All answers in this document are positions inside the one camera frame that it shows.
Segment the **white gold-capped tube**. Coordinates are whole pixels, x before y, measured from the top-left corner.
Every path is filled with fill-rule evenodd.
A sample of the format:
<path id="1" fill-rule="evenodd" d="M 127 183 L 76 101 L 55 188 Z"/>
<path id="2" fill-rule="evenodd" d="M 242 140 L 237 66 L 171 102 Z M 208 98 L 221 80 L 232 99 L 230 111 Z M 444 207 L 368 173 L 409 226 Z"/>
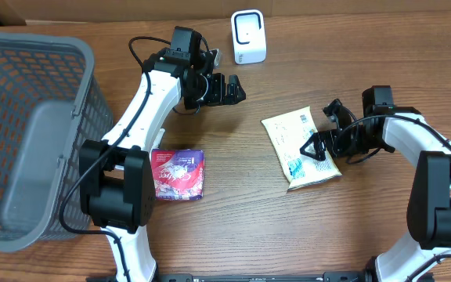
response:
<path id="1" fill-rule="evenodd" d="M 165 129 L 164 129 L 164 128 L 161 128 L 161 129 L 159 130 L 159 132 L 157 133 L 157 135 L 156 135 L 154 141 L 153 141 L 153 145 L 151 146 L 151 150 L 155 150 L 155 149 L 158 149 L 158 148 L 159 148 L 159 146 L 160 146 L 160 144 L 161 144 L 161 140 L 162 140 L 164 134 L 165 134 Z"/>

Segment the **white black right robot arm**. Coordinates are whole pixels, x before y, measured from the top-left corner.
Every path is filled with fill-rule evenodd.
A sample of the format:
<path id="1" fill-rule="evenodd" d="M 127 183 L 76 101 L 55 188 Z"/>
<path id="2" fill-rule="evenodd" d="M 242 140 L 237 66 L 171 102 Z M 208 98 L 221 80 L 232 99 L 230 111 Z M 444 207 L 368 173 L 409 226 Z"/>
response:
<path id="1" fill-rule="evenodd" d="M 451 141 L 414 107 L 399 107 L 388 85 L 362 94 L 363 117 L 339 99 L 323 108 L 336 127 L 312 134 L 300 152 L 316 161 L 328 156 L 363 160 L 380 150 L 398 151 L 415 167 L 406 211 L 407 232 L 361 271 L 325 272 L 325 281 L 432 281 L 430 270 L 451 259 Z"/>

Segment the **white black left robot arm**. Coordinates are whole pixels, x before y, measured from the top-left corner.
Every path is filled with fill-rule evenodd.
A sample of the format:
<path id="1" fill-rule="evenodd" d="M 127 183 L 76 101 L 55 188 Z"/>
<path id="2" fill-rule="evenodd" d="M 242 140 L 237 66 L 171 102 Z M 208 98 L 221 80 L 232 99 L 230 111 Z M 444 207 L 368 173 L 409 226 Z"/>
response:
<path id="1" fill-rule="evenodd" d="M 217 54 L 206 39 L 175 27 L 165 48 L 138 63 L 141 81 L 118 123 L 79 151 L 81 211 L 108 237 L 117 267 L 115 281 L 153 281 L 157 263 L 146 225 L 156 200 L 150 153 L 164 134 L 166 117 L 179 104 L 187 110 L 235 105 L 246 98 L 236 75 L 216 73 Z"/>

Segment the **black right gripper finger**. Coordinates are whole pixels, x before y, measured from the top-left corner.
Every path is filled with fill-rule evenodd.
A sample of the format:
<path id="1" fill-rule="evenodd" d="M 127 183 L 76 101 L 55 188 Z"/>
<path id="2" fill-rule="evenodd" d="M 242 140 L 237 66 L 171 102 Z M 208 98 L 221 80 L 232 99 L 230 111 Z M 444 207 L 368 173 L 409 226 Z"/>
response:
<path id="1" fill-rule="evenodd" d="M 315 153 L 322 153 L 326 150 L 324 138 L 319 132 L 311 134 L 308 140 L 300 147 L 301 153 L 309 153 L 309 148 L 312 148 Z"/>
<path id="2" fill-rule="evenodd" d="M 315 161 L 325 161 L 327 159 L 326 151 L 327 151 L 327 149 L 322 153 L 315 153 L 314 150 L 310 147 L 309 153 L 301 153 L 300 151 L 299 152 L 301 155 L 310 157 L 311 159 L 313 159 Z"/>

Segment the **red purple snack packet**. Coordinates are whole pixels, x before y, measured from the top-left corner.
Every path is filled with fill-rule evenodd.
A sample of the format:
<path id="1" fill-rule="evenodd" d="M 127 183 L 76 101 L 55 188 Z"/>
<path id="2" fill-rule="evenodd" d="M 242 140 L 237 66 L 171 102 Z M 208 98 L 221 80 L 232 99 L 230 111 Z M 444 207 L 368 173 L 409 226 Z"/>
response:
<path id="1" fill-rule="evenodd" d="M 201 199 L 204 161 L 202 150 L 152 150 L 150 163 L 156 198 L 164 201 Z"/>

